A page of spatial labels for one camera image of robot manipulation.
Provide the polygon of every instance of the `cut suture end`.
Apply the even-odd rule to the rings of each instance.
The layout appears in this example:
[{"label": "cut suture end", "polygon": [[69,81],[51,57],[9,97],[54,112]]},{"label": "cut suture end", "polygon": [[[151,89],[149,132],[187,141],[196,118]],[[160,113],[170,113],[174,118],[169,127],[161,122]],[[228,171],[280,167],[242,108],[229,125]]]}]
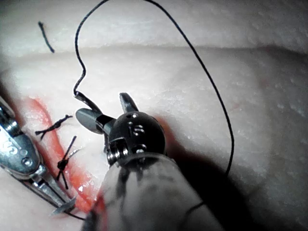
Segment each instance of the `cut suture end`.
[{"label": "cut suture end", "polygon": [[42,22],[38,22],[38,25],[39,25],[39,27],[40,27],[40,30],[42,31],[43,38],[44,38],[44,40],[45,40],[46,45],[48,46],[49,50],[50,50],[52,53],[54,53],[54,49],[52,48],[52,46],[50,45],[50,43],[49,43],[49,41],[48,41],[48,39],[47,39],[47,37],[46,37],[46,33],[45,33],[45,30],[44,30],[44,26],[43,26],[44,24],[43,24]]}]

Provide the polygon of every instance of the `red incision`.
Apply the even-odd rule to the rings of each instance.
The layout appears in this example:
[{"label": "red incision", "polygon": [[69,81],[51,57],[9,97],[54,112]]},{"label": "red incision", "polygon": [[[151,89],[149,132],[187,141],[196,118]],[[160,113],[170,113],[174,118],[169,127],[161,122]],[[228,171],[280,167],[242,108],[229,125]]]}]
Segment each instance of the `red incision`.
[{"label": "red incision", "polygon": [[[52,125],[51,118],[46,110],[46,107],[37,99],[28,99],[25,102],[29,105],[31,111],[37,115],[40,115],[39,121],[41,121],[44,128],[48,128]],[[57,163],[64,157],[64,151],[60,145],[59,138],[55,130],[46,133],[41,142],[36,143],[38,151],[44,158],[44,163],[49,168],[53,176],[55,177],[59,169]],[[78,192],[76,197],[76,207],[83,212],[88,213],[95,200],[98,190],[92,183],[93,176],[84,170],[82,167],[77,167],[74,164],[74,160],[70,160],[65,168],[65,178],[68,179],[72,187],[71,191]]]}]

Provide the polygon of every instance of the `red fluid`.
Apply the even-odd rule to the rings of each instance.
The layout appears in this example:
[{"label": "red fluid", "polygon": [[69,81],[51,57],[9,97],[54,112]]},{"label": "red fluid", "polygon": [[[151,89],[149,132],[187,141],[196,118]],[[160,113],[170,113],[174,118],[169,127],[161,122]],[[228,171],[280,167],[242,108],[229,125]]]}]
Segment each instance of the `red fluid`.
[{"label": "red fluid", "polygon": [[[43,128],[48,128],[53,124],[46,106],[39,99],[28,98],[23,102],[23,106],[29,109],[32,115],[36,115],[27,119],[27,123],[40,123]],[[44,158],[45,165],[49,168],[51,174],[56,177],[59,172],[57,163],[64,157],[64,150],[60,145],[56,130],[47,132],[42,141],[36,142],[36,146]],[[77,196],[76,207],[88,213],[96,200],[98,189],[92,180],[93,175],[86,171],[84,167],[77,166],[75,163],[74,159],[69,160],[65,168],[65,178],[71,185],[69,192],[73,196]]]}]

